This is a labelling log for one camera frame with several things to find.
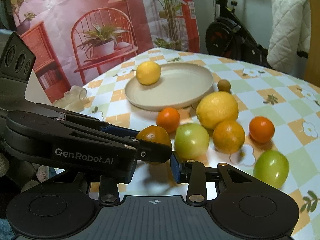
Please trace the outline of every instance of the crosshair symbol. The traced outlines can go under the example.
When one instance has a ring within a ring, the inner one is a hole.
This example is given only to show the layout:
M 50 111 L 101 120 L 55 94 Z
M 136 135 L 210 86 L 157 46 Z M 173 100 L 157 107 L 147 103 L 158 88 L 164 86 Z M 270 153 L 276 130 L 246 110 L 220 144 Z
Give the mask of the crosshair symbol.
M 153 199 L 153 200 L 151 200 L 151 201 L 149 201 L 149 202 L 151 202 L 152 204 L 156 205 L 156 204 L 158 204 L 158 203 L 161 202 L 161 201 L 159 201 L 159 200 L 157 200 L 157 199 Z

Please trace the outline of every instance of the gray ribbed panel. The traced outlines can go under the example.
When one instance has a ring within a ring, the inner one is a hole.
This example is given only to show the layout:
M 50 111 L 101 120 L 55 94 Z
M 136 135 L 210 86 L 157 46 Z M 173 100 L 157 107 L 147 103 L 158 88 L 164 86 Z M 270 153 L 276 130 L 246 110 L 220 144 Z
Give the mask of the gray ribbed panel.
M 66 240 L 242 239 L 224 232 L 204 208 L 189 206 L 179 196 L 128 196 L 120 206 L 102 208 L 90 226 Z

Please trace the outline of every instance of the beige plate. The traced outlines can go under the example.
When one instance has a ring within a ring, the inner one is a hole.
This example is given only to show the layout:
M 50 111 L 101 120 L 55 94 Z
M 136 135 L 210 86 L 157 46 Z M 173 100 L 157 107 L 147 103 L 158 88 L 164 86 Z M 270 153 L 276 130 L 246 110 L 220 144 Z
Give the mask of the beige plate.
M 212 73 L 205 67 L 183 62 L 161 65 L 161 77 L 153 85 L 141 85 L 136 77 L 124 88 L 133 105 L 161 111 L 165 107 L 182 108 L 199 101 L 212 87 Z

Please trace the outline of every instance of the table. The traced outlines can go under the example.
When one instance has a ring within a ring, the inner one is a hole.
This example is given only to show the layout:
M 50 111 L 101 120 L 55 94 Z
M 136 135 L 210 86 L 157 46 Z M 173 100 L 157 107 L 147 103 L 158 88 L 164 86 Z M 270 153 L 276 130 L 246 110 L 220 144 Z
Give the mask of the table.
M 290 195 L 300 208 L 306 201 L 320 201 L 320 88 L 249 63 L 156 48 L 129 59 L 86 84 L 84 88 L 88 91 L 89 103 L 81 113 L 134 130 L 155 125 L 157 112 L 138 109 L 124 95 L 126 83 L 134 77 L 132 70 L 148 60 L 158 64 L 179 61 L 202 65 L 212 71 L 215 90 L 220 79 L 230 81 L 232 94 L 239 105 L 238 122 L 246 133 L 245 156 L 238 162 L 233 155 L 215 152 L 211 141 L 208 152 L 200 159 L 206 166 L 216 167 L 220 162 L 227 162 L 252 175 L 253 165 L 260 154 L 266 149 L 277 149 L 286 155 L 290 163 L 289 176 L 281 190 Z M 198 122 L 192 107 L 180 109 L 179 113 L 181 123 Z M 276 127 L 272 142 L 263 147 L 248 137 L 249 122 L 258 115 L 269 118 Z M 121 198 L 124 195 L 185 197 L 187 186 L 173 182 L 169 163 L 151 166 L 138 162 L 132 182 L 120 184 L 118 188 Z M 207 187 L 208 199 L 215 198 L 214 185 L 208 183 Z M 92 187 L 92 197 L 97 197 L 97 189 L 97 185 Z M 313 212 L 305 210 L 300 213 L 292 234 L 295 240 L 320 239 L 319 205 Z

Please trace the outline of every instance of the screw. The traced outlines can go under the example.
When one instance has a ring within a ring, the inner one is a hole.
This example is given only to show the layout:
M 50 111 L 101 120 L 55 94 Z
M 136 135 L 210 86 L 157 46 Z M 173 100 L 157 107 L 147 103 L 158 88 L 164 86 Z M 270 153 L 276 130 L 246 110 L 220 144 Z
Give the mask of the screw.
M 125 145 L 124 147 L 126 147 L 126 148 L 128 148 L 128 149 L 130 149 L 130 150 L 136 150 L 136 148 L 134 148 L 134 147 L 132 147 L 132 146 L 130 146 L 130 145 Z
M 105 203 L 112 203 L 117 200 L 116 196 L 107 194 L 101 197 L 101 200 Z
M 201 203 L 202 201 L 204 201 L 204 196 L 202 195 L 191 195 L 189 197 L 189 200 L 193 203 Z

